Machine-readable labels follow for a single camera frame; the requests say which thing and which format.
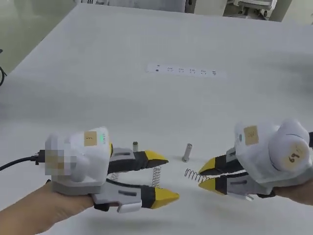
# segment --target metal bolt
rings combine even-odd
[[[184,163],[188,162],[189,161],[189,155],[190,155],[190,152],[191,152],[191,149],[192,149],[192,144],[187,144],[187,147],[186,147],[186,150],[185,150],[185,154],[184,156],[182,157],[182,161]]]
[[[138,142],[137,141],[133,142],[133,152],[138,152]]]

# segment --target white table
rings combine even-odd
[[[90,209],[46,234],[309,234],[312,207],[223,197],[183,175],[232,147],[237,121],[296,117],[313,130],[312,38],[309,26],[80,4],[0,88],[0,163],[34,154],[51,132],[105,125],[114,146],[138,141],[139,149],[167,156],[161,186],[180,200],[129,214]],[[228,75],[146,73],[148,63]],[[178,156],[188,142],[194,147],[186,164]],[[144,170],[120,179],[149,184],[151,176]],[[33,163],[1,172],[0,208],[45,181]]]

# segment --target metal pin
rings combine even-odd
[[[182,157],[182,161],[184,163],[188,162],[189,161],[189,155],[190,155],[190,152],[191,152],[191,149],[192,149],[192,144],[187,144],[187,147],[186,147],[186,150],[185,150],[185,154],[184,156]]]
[[[133,142],[133,152],[138,152],[138,142],[137,141]]]

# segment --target pixelated area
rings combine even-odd
[[[75,163],[76,156],[71,155],[69,142],[50,135],[45,142],[45,175],[71,175]]]

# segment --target yellow fingertip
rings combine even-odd
[[[168,161],[163,155],[158,154],[154,151],[151,150],[146,150],[145,154],[147,156],[148,160],[164,160],[164,161]]]
[[[203,188],[205,190],[217,193],[219,195],[225,195],[224,193],[219,192],[219,191],[216,190],[216,179],[215,178],[208,179],[206,181],[201,182],[199,184],[199,187],[201,187],[201,188]]]
[[[151,209],[157,209],[163,207],[171,202],[174,202],[179,199],[179,194],[171,192],[165,188],[155,188],[156,200],[151,206]]]
[[[199,173],[201,174],[206,170],[211,170],[214,168],[215,168],[215,158],[212,158],[201,168],[201,170],[199,170]]]

